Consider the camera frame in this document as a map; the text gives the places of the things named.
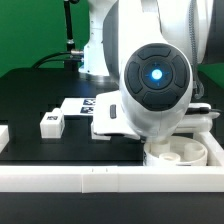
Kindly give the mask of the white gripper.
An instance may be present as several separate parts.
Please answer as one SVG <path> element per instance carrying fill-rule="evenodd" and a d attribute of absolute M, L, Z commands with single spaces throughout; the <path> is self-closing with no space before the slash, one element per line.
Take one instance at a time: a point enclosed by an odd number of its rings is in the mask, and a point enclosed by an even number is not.
<path fill-rule="evenodd" d="M 212 108 L 208 103 L 191 103 L 175 132 L 209 132 L 212 129 L 213 120 L 218 118 L 220 115 L 221 110 Z"/>

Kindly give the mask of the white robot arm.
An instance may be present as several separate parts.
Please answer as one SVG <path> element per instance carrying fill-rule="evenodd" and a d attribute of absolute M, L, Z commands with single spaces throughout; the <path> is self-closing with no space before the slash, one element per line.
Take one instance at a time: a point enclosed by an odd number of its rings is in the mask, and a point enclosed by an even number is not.
<path fill-rule="evenodd" d="M 162 141 L 207 132 L 216 112 L 199 104 L 197 67 L 206 61 L 222 0 L 87 0 L 90 39 L 83 72 L 115 82 L 99 94 L 92 130 Z"/>

